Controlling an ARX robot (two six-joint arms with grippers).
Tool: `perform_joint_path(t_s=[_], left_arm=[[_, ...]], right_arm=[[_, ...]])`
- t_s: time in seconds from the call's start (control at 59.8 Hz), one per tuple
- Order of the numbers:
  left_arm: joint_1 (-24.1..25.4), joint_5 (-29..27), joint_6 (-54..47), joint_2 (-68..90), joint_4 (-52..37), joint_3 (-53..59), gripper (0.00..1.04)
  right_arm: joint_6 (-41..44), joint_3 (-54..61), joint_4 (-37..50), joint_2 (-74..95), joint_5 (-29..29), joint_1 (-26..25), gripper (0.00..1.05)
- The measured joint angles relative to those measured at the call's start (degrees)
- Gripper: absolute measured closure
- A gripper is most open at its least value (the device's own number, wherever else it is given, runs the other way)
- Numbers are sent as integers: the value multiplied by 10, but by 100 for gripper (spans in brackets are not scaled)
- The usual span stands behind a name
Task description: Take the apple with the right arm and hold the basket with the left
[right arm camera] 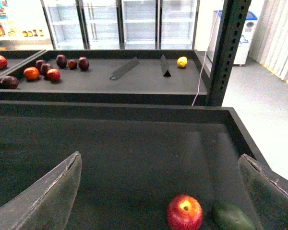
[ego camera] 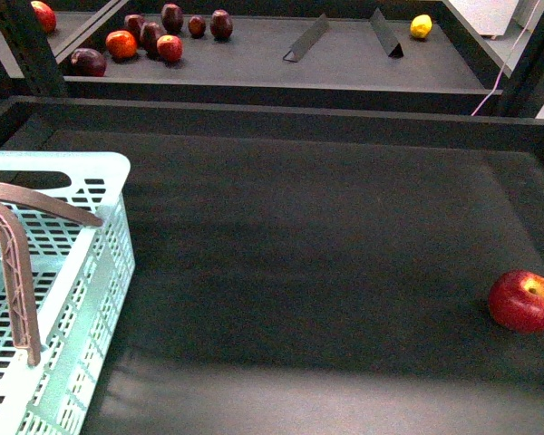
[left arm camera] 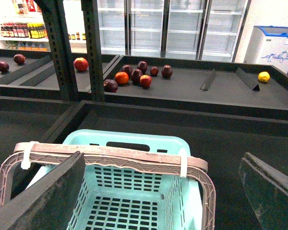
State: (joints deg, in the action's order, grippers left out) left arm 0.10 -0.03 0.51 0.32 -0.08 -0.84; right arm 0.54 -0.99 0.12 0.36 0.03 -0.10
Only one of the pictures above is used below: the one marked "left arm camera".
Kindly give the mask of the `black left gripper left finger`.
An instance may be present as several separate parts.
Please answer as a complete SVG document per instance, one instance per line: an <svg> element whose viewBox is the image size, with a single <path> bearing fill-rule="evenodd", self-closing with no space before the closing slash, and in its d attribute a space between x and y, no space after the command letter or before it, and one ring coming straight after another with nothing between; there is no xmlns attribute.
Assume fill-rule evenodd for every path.
<svg viewBox="0 0 288 230"><path fill-rule="evenodd" d="M66 229L84 171L84 155L77 151L0 208L0 230Z"/></svg>

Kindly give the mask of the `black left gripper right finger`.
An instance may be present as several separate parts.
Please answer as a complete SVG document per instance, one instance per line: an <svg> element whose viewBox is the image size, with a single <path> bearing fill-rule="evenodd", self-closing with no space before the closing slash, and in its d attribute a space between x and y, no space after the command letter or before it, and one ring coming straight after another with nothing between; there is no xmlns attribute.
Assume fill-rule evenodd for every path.
<svg viewBox="0 0 288 230"><path fill-rule="evenodd" d="M239 166L240 179L263 230L288 230L288 176L249 152Z"/></svg>

